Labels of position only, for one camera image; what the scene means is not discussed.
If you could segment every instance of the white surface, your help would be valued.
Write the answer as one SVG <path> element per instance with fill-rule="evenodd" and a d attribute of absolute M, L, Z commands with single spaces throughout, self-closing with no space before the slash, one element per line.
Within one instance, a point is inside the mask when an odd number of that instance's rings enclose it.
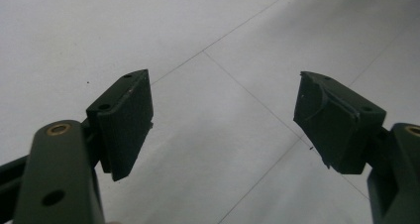
<path fill-rule="evenodd" d="M 386 128 L 419 124 L 419 16 L 420 0 L 0 0 L 0 164 L 148 68 L 136 166 L 117 183 L 98 168 L 108 221 L 370 223 L 368 172 L 296 144 L 299 71 L 351 85 Z"/>

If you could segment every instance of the white floor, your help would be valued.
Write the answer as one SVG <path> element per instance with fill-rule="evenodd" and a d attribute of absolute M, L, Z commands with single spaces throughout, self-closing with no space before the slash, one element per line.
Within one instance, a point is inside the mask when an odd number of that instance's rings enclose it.
<path fill-rule="evenodd" d="M 293 123 L 301 70 L 420 124 L 420 0 L 0 0 L 0 164 L 148 68 L 155 126 L 107 221 L 371 223 L 366 178 Z"/>

